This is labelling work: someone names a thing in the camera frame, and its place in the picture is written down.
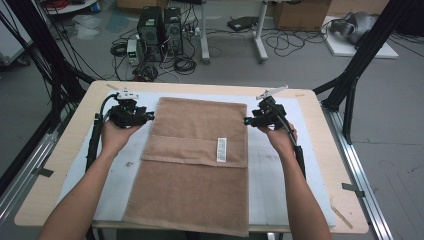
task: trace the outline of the black metal pole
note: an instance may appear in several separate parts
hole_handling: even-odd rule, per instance
[[[365,36],[346,70],[336,79],[313,90],[316,94],[320,94],[333,88],[328,98],[322,101],[323,107],[330,111],[338,111],[340,104],[348,97],[343,119],[343,134],[349,144],[352,143],[350,129],[358,80],[414,1],[416,0],[390,0],[371,31]]]

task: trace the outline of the cardboard box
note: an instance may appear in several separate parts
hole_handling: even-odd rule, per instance
[[[168,0],[116,0],[116,3],[123,9],[143,9],[145,6],[160,6],[163,9]]]
[[[344,17],[348,12],[364,11],[368,14],[381,14],[389,0],[333,0],[328,16]]]
[[[319,31],[332,0],[304,0],[291,5],[278,3],[274,11],[275,27],[287,30]]]

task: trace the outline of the wooden table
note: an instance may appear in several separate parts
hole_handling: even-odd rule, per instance
[[[94,113],[111,90],[127,87],[139,92],[170,92],[191,94],[246,95],[256,96],[265,88],[234,87],[166,83],[134,83],[96,81],[88,89],[84,99],[64,131],[55,150],[45,164],[46,169],[54,171],[50,177],[39,176],[26,200],[15,217],[15,223],[21,226],[42,226],[56,205],[66,173],[81,148],[92,123]],[[310,90],[288,89],[274,97],[295,98],[301,107],[316,159],[326,185],[331,207],[336,218],[333,233],[366,233],[368,224],[354,192],[342,189],[342,183],[351,183],[345,170],[340,153],[331,135],[315,94]],[[97,222],[95,227],[146,228],[124,222]],[[287,227],[250,226],[252,232],[289,232]]]

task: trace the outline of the hand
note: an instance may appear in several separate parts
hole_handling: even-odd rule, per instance
[[[112,121],[106,121],[102,130],[102,153],[118,155],[119,151],[127,144],[131,135],[140,128],[141,126],[120,128]]]
[[[296,128],[294,128],[293,124],[291,123],[290,128],[293,130],[295,139],[297,140]],[[281,158],[287,159],[289,157],[295,156],[293,143],[286,129],[280,128],[278,130],[271,130],[268,127],[258,127],[258,129],[268,136],[272,147],[274,147],[274,149],[277,151],[278,155],[280,155]]]

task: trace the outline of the metal frame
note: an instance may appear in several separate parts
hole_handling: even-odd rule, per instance
[[[334,112],[339,110],[340,104],[346,98],[343,135],[349,144],[352,144],[350,133],[356,84],[362,73],[374,59],[375,55],[377,55],[378,51],[415,1],[416,0],[390,0],[371,31],[362,40],[358,51],[353,56],[345,71],[334,80],[313,90],[318,95],[333,88],[328,98],[325,99],[322,104]]]
[[[362,206],[365,208],[368,213],[369,221],[372,223],[375,234],[378,239],[381,240],[391,240],[393,236],[390,232],[390,229],[386,223],[386,220],[383,216],[377,199],[374,196],[374,192],[368,182],[367,176],[364,169],[362,168],[361,161],[359,160],[358,155],[356,154],[355,148],[346,140],[343,135],[343,120],[340,117],[338,112],[331,112],[328,109],[323,109],[324,114],[328,120],[331,121],[335,137],[337,137],[340,150],[344,155],[344,162],[347,167],[349,167],[349,174],[352,180],[352,183],[357,186],[357,191],[363,192],[363,196],[358,197]]]
[[[67,117],[66,111],[63,111],[61,114],[61,119]],[[3,223],[6,221],[10,212],[13,210],[13,207],[19,201],[20,197],[26,192],[27,188],[31,186],[34,180],[37,178],[37,170],[41,169],[45,163],[45,160],[48,159],[53,149],[55,148],[59,138],[60,138],[60,128],[62,125],[59,125],[51,133],[45,133],[44,136],[41,136],[39,143],[33,148],[34,150],[27,158],[27,161],[23,163],[22,167],[18,173],[16,173],[13,180],[11,180],[7,189],[0,197],[0,228]]]

